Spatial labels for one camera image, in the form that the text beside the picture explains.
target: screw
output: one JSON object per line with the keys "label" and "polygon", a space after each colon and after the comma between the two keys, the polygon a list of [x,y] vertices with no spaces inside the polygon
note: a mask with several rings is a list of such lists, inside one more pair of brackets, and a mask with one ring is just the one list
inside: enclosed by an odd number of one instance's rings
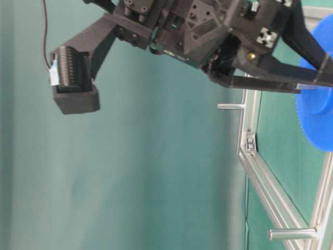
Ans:
{"label": "screw", "polygon": [[131,6],[133,4],[133,1],[132,0],[126,0],[125,3],[126,3],[126,5]]}
{"label": "screw", "polygon": [[257,58],[257,55],[255,53],[252,53],[252,52],[248,53],[248,59],[250,61],[256,60],[256,58]]}
{"label": "screw", "polygon": [[143,6],[142,8],[141,8],[141,12],[142,13],[145,13],[147,11],[147,7],[146,6]]}

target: black 3d-printed part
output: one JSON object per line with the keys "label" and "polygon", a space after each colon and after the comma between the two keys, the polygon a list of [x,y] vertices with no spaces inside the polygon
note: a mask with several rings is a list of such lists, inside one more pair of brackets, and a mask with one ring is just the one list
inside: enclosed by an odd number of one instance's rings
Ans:
{"label": "black 3d-printed part", "polygon": [[59,93],[53,86],[54,101],[64,115],[91,113],[100,110],[97,88],[88,92]]}

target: brass screw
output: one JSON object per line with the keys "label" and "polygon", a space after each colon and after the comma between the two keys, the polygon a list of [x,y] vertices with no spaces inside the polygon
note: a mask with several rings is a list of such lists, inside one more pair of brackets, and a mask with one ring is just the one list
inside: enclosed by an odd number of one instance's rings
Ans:
{"label": "brass screw", "polygon": [[255,53],[248,53],[248,59],[250,61],[256,60],[257,55]]}

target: metal rod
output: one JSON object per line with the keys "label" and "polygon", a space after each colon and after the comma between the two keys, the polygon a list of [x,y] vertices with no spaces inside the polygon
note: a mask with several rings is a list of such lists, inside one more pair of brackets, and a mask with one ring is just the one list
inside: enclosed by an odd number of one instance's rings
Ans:
{"label": "metal rod", "polygon": [[317,238],[315,228],[273,229],[268,231],[268,238],[272,240],[300,240]]}
{"label": "metal rod", "polygon": [[232,110],[237,110],[237,109],[244,109],[244,104],[218,104],[217,108],[218,109],[232,109]]}
{"label": "metal rod", "polygon": [[316,90],[317,86],[306,85],[306,84],[297,84],[297,90]]}

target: metal bracket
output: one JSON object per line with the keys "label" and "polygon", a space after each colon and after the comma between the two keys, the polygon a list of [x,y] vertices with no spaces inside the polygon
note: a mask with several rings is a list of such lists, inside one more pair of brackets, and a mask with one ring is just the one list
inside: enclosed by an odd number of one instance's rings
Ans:
{"label": "metal bracket", "polygon": [[246,152],[253,155],[257,152],[257,141],[255,139],[255,133],[246,133]]}

